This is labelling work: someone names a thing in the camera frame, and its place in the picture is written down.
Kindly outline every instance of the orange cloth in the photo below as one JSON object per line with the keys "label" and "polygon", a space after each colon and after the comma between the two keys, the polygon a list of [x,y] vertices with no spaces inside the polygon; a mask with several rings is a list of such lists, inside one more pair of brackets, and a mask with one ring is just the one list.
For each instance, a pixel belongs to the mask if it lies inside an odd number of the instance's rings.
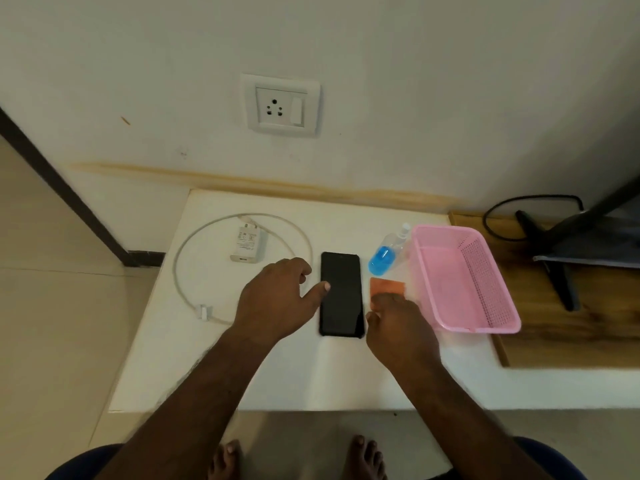
{"label": "orange cloth", "polygon": [[[379,293],[396,293],[404,296],[404,283],[400,281],[383,280],[381,278],[372,278],[369,281],[369,296],[375,296]],[[370,303],[371,309],[375,312],[373,303]]]}

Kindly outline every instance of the table surface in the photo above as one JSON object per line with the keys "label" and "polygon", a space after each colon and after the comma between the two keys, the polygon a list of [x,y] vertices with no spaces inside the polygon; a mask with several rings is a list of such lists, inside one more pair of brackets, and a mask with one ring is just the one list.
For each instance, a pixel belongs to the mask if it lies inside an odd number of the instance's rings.
{"label": "table surface", "polygon": [[[367,261],[382,238],[412,225],[448,225],[445,215],[353,205],[266,198],[223,192],[192,191],[164,259],[109,411],[150,411],[164,400],[226,329],[201,322],[180,300],[172,279],[177,248],[194,229],[238,212],[266,212],[285,217],[311,240],[314,256],[309,283],[319,280],[324,251],[360,256],[363,299],[369,309]],[[276,231],[297,255],[309,259],[304,240],[290,226],[270,217],[255,220]],[[220,318],[234,316],[244,284],[268,262],[289,257],[268,236],[258,264],[232,262],[242,222],[228,219],[204,229],[185,247],[178,266],[180,283],[194,303],[213,306]],[[408,280],[406,262],[385,275]],[[407,295],[412,298],[411,286]],[[318,318],[282,340],[260,366],[239,408],[242,410],[404,410],[412,405],[391,374],[359,339],[321,337]],[[445,366],[485,408],[563,409],[640,407],[640,371],[601,369],[503,369],[486,335],[438,332]]]}

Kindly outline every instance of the black smartphone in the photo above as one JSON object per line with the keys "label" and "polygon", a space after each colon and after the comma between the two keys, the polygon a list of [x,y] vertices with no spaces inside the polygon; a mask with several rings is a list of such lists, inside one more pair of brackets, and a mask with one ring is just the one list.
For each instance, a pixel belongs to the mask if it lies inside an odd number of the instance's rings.
{"label": "black smartphone", "polygon": [[320,335],[363,338],[359,256],[322,253],[320,261],[320,279],[331,284],[331,290],[320,305]]}

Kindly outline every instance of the plastic basket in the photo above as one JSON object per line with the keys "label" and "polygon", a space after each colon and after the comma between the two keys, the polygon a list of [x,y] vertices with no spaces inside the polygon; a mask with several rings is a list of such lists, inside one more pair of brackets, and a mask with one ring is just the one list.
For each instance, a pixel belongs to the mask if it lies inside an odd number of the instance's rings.
{"label": "plastic basket", "polygon": [[482,234],[414,226],[410,266],[420,311],[434,328],[516,333],[520,317]]}

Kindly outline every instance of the switch plate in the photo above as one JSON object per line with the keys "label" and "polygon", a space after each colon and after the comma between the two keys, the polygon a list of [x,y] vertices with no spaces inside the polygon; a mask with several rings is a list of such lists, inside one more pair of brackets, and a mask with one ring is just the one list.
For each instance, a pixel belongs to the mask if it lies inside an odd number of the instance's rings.
{"label": "switch plate", "polygon": [[250,129],[288,136],[316,134],[319,82],[242,74],[240,84]]}

